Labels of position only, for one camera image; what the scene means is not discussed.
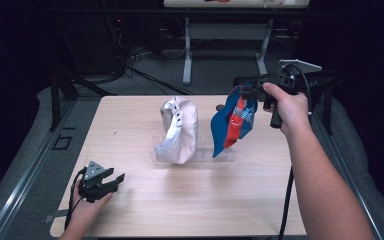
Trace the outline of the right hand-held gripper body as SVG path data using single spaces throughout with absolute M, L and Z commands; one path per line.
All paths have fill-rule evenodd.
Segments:
M 308 100 L 308 116 L 311 116 L 313 111 L 312 104 L 315 102 L 315 92 L 313 90 L 314 86 L 310 84 L 309 74 L 320 72 L 322 67 L 298 59 L 280 60 L 279 64 L 281 73 L 277 75 L 277 86 L 290 95 L 303 93 Z M 266 93 L 263 108 L 273 110 L 270 126 L 272 128 L 280 129 L 282 126 L 282 119 L 278 112 L 277 100 Z

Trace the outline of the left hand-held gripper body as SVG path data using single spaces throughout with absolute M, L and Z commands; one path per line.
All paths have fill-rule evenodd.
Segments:
M 104 190 L 103 185 L 103 179 L 102 181 L 99 181 L 95 175 L 95 171 L 98 168 L 105 168 L 101 166 L 100 164 L 90 161 L 89 165 L 86 168 L 86 172 L 83 174 L 83 177 L 80 181 L 79 186 L 79 194 L 81 197 L 83 197 L 87 202 L 94 203 L 97 200 L 102 199 L 104 196 L 106 196 L 108 193 Z

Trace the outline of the blue and red cap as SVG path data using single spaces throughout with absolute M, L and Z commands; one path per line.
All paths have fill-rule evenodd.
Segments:
M 243 139 L 254 125 L 258 102 L 247 100 L 240 94 L 241 87 L 235 87 L 228 95 L 224 106 L 211 119 L 213 157 Z

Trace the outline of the white cap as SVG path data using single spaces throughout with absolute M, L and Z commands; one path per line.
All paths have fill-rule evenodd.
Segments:
M 156 160 L 184 164 L 196 153 L 198 112 L 193 101 L 174 96 L 160 108 L 165 139 L 155 145 Z

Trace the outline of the person's left hand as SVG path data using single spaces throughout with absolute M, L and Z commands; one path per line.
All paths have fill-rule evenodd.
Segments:
M 76 183 L 73 194 L 74 207 L 71 214 L 71 222 L 87 225 L 88 229 L 92 226 L 101 210 L 113 197 L 112 193 L 108 193 L 102 199 L 90 203 L 85 201 L 79 194 L 79 183 Z

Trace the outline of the person's right hand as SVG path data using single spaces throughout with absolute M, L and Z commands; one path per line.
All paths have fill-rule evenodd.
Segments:
M 287 138 L 311 130 L 308 100 L 303 93 L 290 95 L 273 83 L 264 83 L 263 89 L 277 101 L 278 114 L 282 119 L 280 130 Z

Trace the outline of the white desk with metal legs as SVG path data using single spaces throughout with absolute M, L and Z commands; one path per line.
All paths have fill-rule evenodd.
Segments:
M 215 10 L 227 13 L 228 10 L 276 10 L 293 9 L 304 10 L 310 0 L 163 0 L 164 6 L 169 10 Z M 260 74 L 265 74 L 265 55 L 272 33 L 269 26 L 273 22 L 269 18 L 264 23 L 198 23 L 190 17 L 185 18 L 185 61 L 183 70 L 183 83 L 189 85 L 192 78 L 192 43 L 198 40 L 258 40 L 261 42 L 260 50 L 256 53 L 256 64 Z

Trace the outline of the black metal stand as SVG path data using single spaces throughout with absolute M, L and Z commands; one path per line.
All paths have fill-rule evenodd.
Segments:
M 68 101 L 76 101 L 79 97 L 79 93 L 76 90 L 74 84 L 80 84 L 87 89 L 91 90 L 94 93 L 97 93 L 101 97 L 104 96 L 114 96 L 114 93 L 110 93 L 95 84 L 87 81 L 85 78 L 70 72 L 70 71 L 61 71 L 54 74 L 51 80 L 51 110 L 52 110 L 52 122 L 50 131 L 54 131 L 57 126 L 60 124 L 62 119 L 61 113 L 61 97 Z

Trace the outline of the metal floor rail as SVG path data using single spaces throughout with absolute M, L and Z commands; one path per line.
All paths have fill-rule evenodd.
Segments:
M 35 179 L 45 163 L 51 145 L 57 139 L 61 124 L 67 119 L 76 102 L 62 104 L 57 115 L 60 120 L 52 125 L 51 106 L 42 103 L 27 137 L 0 182 L 0 240 L 15 218 Z

